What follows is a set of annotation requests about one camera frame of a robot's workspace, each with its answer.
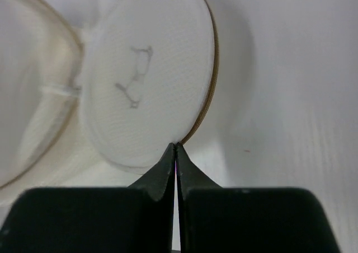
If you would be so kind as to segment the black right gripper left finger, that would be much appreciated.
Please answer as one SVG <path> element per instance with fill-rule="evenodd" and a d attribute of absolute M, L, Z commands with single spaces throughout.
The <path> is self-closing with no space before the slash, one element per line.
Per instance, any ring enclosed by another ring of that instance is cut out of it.
<path fill-rule="evenodd" d="M 1 228 L 2 252 L 170 252 L 175 145 L 123 187 L 32 188 Z"/>

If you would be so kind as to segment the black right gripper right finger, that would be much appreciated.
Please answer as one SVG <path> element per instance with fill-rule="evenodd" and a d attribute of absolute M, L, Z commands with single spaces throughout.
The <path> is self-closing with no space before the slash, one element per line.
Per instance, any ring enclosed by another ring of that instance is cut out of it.
<path fill-rule="evenodd" d="M 302 188 L 223 188 L 176 145 L 182 252 L 339 252 L 325 211 Z"/>

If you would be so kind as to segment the white mesh laundry bag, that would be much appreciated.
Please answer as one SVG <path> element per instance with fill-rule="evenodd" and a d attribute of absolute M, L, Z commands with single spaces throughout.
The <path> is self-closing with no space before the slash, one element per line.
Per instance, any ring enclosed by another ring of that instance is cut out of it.
<path fill-rule="evenodd" d="M 218 75 L 206 0 L 116 0 L 72 26 L 45 0 L 1 0 L 1 206 L 25 190 L 143 174 L 186 142 Z"/>

